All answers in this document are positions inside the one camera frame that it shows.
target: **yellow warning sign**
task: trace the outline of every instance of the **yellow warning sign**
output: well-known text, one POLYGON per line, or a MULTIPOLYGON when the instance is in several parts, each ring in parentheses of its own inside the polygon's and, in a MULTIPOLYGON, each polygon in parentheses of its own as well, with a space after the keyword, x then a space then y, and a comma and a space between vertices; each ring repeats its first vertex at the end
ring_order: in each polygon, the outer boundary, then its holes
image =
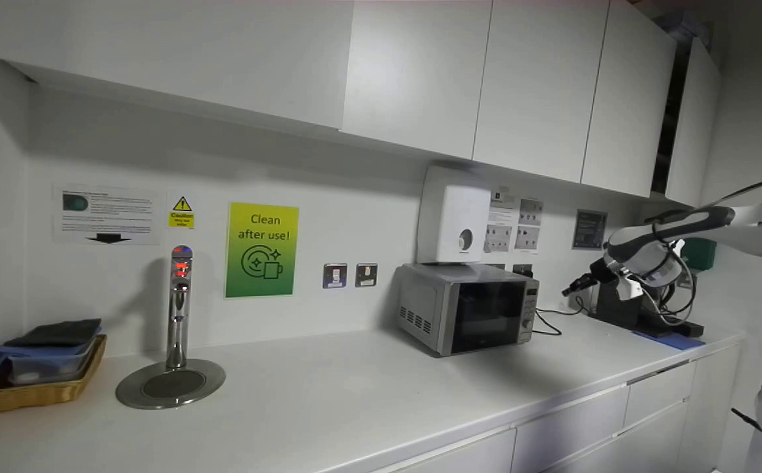
POLYGON ((188 198, 180 198, 172 215, 169 215, 172 229, 196 229, 196 208, 190 204, 188 198))

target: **wooden tray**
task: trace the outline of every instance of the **wooden tray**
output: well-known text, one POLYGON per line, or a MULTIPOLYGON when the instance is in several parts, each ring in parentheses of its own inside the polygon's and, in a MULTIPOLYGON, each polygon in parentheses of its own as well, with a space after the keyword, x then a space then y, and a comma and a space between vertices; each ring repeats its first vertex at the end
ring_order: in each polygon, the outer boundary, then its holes
POLYGON ((88 370, 81 372, 81 378, 60 382, 60 383, 35 383, 35 387, 5 387, 0 382, 0 413, 37 408, 37 405, 75 401, 77 397, 81 397, 81 391, 93 382, 93 375, 104 359, 105 345, 108 345, 108 336, 98 336, 98 342, 93 346, 93 359, 89 359, 88 370))

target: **wall-mounted dispenser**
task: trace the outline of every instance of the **wall-mounted dispenser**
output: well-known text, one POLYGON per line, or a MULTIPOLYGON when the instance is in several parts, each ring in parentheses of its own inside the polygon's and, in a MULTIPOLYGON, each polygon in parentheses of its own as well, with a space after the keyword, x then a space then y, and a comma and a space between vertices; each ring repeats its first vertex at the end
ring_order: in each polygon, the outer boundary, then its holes
POLYGON ((416 259, 464 262, 485 257, 492 190, 485 178, 432 166, 419 213, 416 259))

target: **cabinet door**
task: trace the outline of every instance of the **cabinet door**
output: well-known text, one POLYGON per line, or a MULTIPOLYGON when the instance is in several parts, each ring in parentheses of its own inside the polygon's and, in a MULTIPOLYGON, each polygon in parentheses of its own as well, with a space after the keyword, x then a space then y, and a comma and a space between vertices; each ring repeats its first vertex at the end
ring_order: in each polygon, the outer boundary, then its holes
POLYGON ((0 0, 0 57, 340 128, 353 0, 0 0))
POLYGON ((676 41, 625 0, 612 0, 594 95, 584 182, 650 195, 676 41))
POLYGON ((549 473, 676 473, 683 422, 686 401, 678 401, 621 432, 617 438, 549 468, 549 473))
POLYGON ((713 470, 720 459, 730 393, 737 383, 742 346, 713 353, 693 359, 693 389, 682 443, 683 470, 713 470))
POLYGON ((513 470, 542 470, 569 454, 587 450, 590 443, 617 433, 623 422, 625 393, 625 387, 617 387, 519 425, 513 470))
POLYGON ((623 425, 634 425, 636 420, 659 413, 669 405, 688 400, 693 383, 693 366, 671 366, 658 372, 629 382, 629 401, 623 425))
POLYGON ((580 182, 607 0, 494 0, 475 161, 580 182))
POLYGON ((397 464, 397 473, 510 473, 515 429, 487 438, 465 441, 414 462, 397 464))
POLYGON ((490 0, 358 0, 341 131, 470 158, 490 0))
POLYGON ((720 102, 720 72, 705 44, 691 44, 686 90, 682 98, 676 141, 669 173, 669 198, 700 204, 708 158, 713 153, 714 115, 720 102))

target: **tap base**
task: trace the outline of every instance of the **tap base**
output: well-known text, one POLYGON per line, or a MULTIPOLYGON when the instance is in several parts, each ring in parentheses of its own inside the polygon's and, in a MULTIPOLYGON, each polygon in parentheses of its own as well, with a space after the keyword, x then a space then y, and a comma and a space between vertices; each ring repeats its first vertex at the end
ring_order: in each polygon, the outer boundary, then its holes
POLYGON ((205 400, 226 382, 226 370, 211 359, 188 359, 188 367, 165 367, 165 363, 144 366, 126 375, 115 397, 135 409, 173 409, 205 400))

